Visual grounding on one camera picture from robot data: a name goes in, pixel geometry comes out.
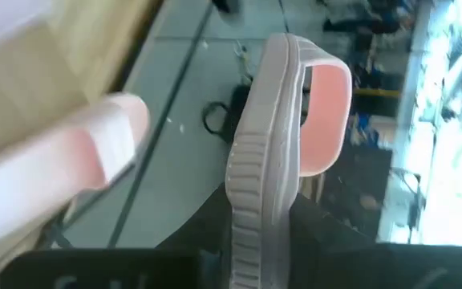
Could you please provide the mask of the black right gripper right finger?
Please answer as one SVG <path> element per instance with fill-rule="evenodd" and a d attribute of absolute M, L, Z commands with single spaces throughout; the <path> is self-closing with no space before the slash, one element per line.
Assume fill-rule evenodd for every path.
<path fill-rule="evenodd" d="M 290 209 L 289 289 L 373 289 L 372 240 L 298 195 Z"/>

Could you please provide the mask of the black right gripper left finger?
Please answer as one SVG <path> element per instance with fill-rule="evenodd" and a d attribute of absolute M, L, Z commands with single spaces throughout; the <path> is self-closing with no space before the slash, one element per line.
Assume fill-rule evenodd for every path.
<path fill-rule="evenodd" d="M 217 188 L 178 230 L 156 247 L 197 253 L 197 289 L 229 289 L 230 218 L 225 189 Z"/>

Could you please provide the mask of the pink rubber slide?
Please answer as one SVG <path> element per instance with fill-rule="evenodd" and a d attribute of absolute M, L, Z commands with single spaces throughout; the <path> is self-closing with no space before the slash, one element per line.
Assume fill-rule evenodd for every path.
<path fill-rule="evenodd" d="M 229 289 L 288 289 L 299 180 L 338 159 L 351 98 L 351 71 L 341 59 L 301 36 L 269 37 L 225 173 Z"/>
<path fill-rule="evenodd" d="M 0 238 L 107 188 L 134 161 L 150 112 L 128 93 L 113 94 L 0 153 Z"/>

